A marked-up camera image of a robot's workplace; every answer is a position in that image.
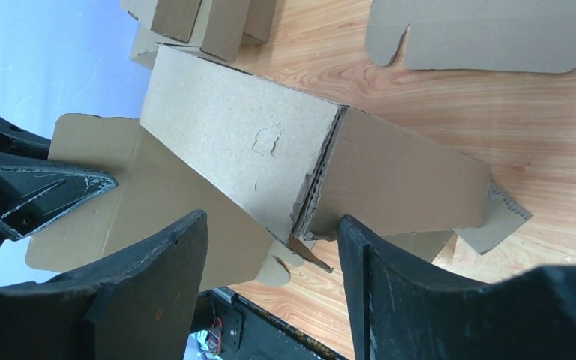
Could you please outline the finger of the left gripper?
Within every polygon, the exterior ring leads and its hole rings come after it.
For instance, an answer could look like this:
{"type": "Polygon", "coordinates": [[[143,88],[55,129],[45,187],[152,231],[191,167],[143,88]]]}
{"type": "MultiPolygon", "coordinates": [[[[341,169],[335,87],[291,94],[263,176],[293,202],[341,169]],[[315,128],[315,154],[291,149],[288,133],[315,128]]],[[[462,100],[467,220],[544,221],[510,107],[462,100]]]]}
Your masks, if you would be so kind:
{"type": "Polygon", "coordinates": [[[41,231],[118,184],[104,171],[0,152],[0,247],[41,231]]]}
{"type": "Polygon", "coordinates": [[[0,117],[0,152],[45,161],[51,140],[20,127],[0,117]]]}

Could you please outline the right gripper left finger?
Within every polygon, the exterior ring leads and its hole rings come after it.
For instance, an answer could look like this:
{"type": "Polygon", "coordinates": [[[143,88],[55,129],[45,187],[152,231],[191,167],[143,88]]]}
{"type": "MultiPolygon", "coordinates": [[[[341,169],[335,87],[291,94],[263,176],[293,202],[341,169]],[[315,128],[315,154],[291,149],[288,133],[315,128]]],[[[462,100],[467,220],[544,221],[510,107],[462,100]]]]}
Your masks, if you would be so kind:
{"type": "Polygon", "coordinates": [[[208,244],[196,210],[46,282],[0,286],[0,359],[182,359],[208,244]]]}

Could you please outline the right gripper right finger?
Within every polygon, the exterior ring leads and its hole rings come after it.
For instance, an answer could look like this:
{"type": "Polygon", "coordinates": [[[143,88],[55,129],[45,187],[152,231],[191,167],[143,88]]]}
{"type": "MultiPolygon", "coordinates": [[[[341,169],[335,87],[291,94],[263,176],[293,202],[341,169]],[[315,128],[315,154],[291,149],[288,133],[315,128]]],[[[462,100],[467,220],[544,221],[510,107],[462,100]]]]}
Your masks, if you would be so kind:
{"type": "Polygon", "coordinates": [[[484,283],[349,215],[338,249],[357,359],[576,359],[576,265],[484,283]]]}

